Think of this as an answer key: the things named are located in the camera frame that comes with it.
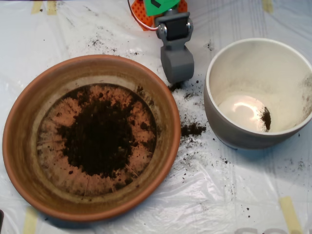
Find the dark soil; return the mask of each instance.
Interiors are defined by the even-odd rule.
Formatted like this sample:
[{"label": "dark soil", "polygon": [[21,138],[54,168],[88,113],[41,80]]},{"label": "dark soil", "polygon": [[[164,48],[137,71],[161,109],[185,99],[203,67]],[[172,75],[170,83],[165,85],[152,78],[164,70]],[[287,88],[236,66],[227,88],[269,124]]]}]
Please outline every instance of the dark soil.
[{"label": "dark soil", "polygon": [[269,110],[265,107],[264,112],[261,117],[262,121],[264,122],[265,127],[267,128],[267,131],[271,128],[271,116]]},{"label": "dark soil", "polygon": [[206,130],[206,127],[201,127],[197,123],[184,125],[181,127],[181,136],[188,137],[189,135],[198,136]]},{"label": "dark soil", "polygon": [[182,88],[182,82],[175,83],[173,85],[168,86],[169,90],[171,92],[174,92],[176,89],[181,89]]},{"label": "dark soil", "polygon": [[120,103],[94,100],[75,116],[70,127],[61,126],[58,134],[64,139],[64,155],[68,163],[89,175],[112,176],[113,170],[129,163],[133,134],[127,121],[129,109]]}]

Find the soil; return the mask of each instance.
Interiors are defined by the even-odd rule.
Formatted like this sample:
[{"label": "soil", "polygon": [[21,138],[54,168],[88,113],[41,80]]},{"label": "soil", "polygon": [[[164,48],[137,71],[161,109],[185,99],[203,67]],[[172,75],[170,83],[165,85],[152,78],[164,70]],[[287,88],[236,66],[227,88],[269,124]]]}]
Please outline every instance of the soil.
[{"label": "soil", "polygon": [[269,110],[265,107],[264,112],[261,117],[262,121],[264,122],[265,127],[267,128],[266,132],[271,128],[271,115]]},{"label": "soil", "polygon": [[190,125],[184,125],[181,127],[181,136],[188,137],[189,135],[198,136],[206,130],[206,127],[201,127],[198,123],[192,123]]},{"label": "soil", "polygon": [[169,90],[172,92],[174,92],[176,89],[181,89],[182,88],[182,82],[179,83],[175,83],[173,85],[168,86]]},{"label": "soil", "polygon": [[[113,171],[125,168],[132,147],[137,146],[131,127],[134,120],[129,121],[128,117],[134,104],[144,101],[135,93],[127,106],[121,106],[118,101],[114,104],[110,100],[90,101],[89,86],[73,90],[64,97],[76,99],[82,108],[81,113],[74,116],[74,124],[57,128],[58,134],[66,139],[62,152],[68,156],[68,163],[82,168],[90,176],[114,177]],[[141,129],[156,129],[156,126],[148,126],[143,122]],[[153,152],[156,139],[145,144]]]}]

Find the scattered soil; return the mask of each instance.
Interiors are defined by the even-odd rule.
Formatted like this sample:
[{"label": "scattered soil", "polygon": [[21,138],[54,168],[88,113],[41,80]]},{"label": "scattered soil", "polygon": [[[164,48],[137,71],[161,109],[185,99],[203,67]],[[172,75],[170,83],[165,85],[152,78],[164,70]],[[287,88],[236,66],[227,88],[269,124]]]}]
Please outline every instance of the scattered soil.
[{"label": "scattered soil", "polygon": [[173,85],[168,86],[169,90],[171,92],[174,92],[176,89],[181,89],[182,88],[182,82],[175,83]]},{"label": "scattered soil", "polygon": [[271,128],[271,116],[269,110],[266,107],[264,108],[261,119],[264,122],[265,127],[267,128],[266,132],[269,131]]},{"label": "scattered soil", "polygon": [[206,130],[206,127],[201,127],[198,123],[192,123],[190,125],[184,125],[181,127],[181,136],[188,137],[189,135],[198,136]]}]

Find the white plastic sheet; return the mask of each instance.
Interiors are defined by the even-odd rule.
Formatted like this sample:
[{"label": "white plastic sheet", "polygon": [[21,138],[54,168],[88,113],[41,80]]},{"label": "white plastic sheet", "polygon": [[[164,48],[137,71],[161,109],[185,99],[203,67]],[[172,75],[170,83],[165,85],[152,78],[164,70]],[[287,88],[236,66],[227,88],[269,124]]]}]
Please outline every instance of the white plastic sheet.
[{"label": "white plastic sheet", "polygon": [[[207,126],[183,138],[175,163],[159,188],[128,213],[96,223],[75,224],[39,214],[36,233],[288,233],[280,197],[292,198],[304,233],[312,229],[312,124],[299,135],[261,151],[234,151],[213,134],[203,106],[203,85],[212,57],[244,38],[284,42],[312,62],[312,1],[188,1],[194,23],[189,50],[194,77],[173,92],[181,120]],[[125,0],[57,1],[57,15],[31,14],[34,2],[0,1],[0,129],[25,86],[47,68],[82,55],[133,59],[168,84],[160,62],[162,45],[143,32]],[[0,209],[4,234],[24,232],[29,204],[17,193],[0,157]]]}]

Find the masking tape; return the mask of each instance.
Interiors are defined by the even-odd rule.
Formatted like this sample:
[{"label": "masking tape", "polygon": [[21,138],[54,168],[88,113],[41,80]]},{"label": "masking tape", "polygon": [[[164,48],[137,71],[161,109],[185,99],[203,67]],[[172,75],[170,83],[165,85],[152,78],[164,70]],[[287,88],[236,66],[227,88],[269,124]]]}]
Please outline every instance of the masking tape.
[{"label": "masking tape", "polygon": [[27,207],[23,234],[35,234],[37,219],[37,211],[31,206]]},{"label": "masking tape", "polygon": [[34,1],[33,8],[31,9],[31,14],[36,14],[40,11],[43,1]]},{"label": "masking tape", "polygon": [[279,199],[284,218],[290,234],[303,234],[290,196]]},{"label": "masking tape", "polygon": [[269,13],[272,14],[273,13],[273,3],[272,0],[262,0],[262,9]]},{"label": "masking tape", "polygon": [[57,14],[57,1],[47,1],[47,15],[56,16]]}]

